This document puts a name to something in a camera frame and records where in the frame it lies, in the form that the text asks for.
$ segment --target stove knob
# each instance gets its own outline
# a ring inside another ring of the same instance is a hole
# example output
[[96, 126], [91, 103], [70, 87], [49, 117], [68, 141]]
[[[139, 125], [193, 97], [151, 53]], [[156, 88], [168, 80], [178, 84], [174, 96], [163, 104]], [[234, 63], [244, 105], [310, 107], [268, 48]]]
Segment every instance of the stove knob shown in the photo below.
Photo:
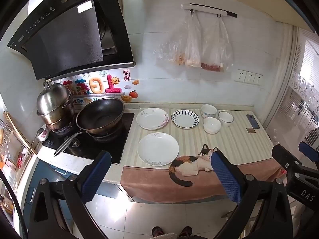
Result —
[[79, 141], [79, 139], [77, 139], [77, 138], [75, 138], [75, 139], [73, 139], [72, 140], [72, 143], [73, 143], [73, 147], [78, 147], [78, 146], [80, 146], [80, 141]]

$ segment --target smartphone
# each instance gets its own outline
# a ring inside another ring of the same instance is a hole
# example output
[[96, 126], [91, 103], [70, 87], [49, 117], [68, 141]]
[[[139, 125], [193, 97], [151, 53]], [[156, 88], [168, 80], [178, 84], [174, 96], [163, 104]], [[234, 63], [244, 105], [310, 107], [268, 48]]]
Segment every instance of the smartphone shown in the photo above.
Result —
[[258, 125], [257, 121], [255, 120], [254, 116], [251, 114], [247, 114], [246, 117], [248, 118], [251, 126], [253, 128], [260, 128], [260, 126]]

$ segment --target spoon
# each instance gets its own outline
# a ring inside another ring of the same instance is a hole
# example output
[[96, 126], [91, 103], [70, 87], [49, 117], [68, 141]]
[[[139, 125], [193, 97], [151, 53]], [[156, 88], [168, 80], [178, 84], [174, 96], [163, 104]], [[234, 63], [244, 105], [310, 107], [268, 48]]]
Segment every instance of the spoon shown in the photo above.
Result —
[[31, 146], [30, 146], [30, 149], [28, 150], [28, 154], [27, 154], [27, 155], [29, 155], [29, 153], [30, 153], [30, 151], [31, 151], [31, 149], [32, 149], [33, 143], [34, 143], [34, 141], [36, 140], [37, 136], [38, 136], [39, 134], [41, 134], [41, 133], [43, 132], [43, 130], [44, 130], [44, 128], [39, 128], [39, 129], [38, 129], [38, 131], [37, 131], [37, 133], [36, 133], [36, 135], [35, 135], [35, 137], [34, 137], [34, 139], [33, 139], [33, 141], [32, 141], [32, 144], [31, 144]]

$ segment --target red stamp sticker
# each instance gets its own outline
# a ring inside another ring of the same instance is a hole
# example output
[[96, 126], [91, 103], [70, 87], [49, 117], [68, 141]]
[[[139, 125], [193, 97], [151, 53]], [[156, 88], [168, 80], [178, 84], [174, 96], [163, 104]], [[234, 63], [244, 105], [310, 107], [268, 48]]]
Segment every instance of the red stamp sticker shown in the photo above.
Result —
[[124, 81], [131, 81], [130, 71], [128, 69], [123, 70]]

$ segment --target lid handle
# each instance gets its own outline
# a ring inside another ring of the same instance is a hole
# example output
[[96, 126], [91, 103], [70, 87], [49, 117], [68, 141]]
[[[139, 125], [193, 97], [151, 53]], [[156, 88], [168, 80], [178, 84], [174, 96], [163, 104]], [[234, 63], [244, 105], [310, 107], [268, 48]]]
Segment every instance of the lid handle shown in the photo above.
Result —
[[43, 86], [44, 86], [45, 89], [46, 89], [46, 88], [49, 88], [49, 83], [48, 83], [47, 81], [44, 81], [44, 82], [43, 82]]

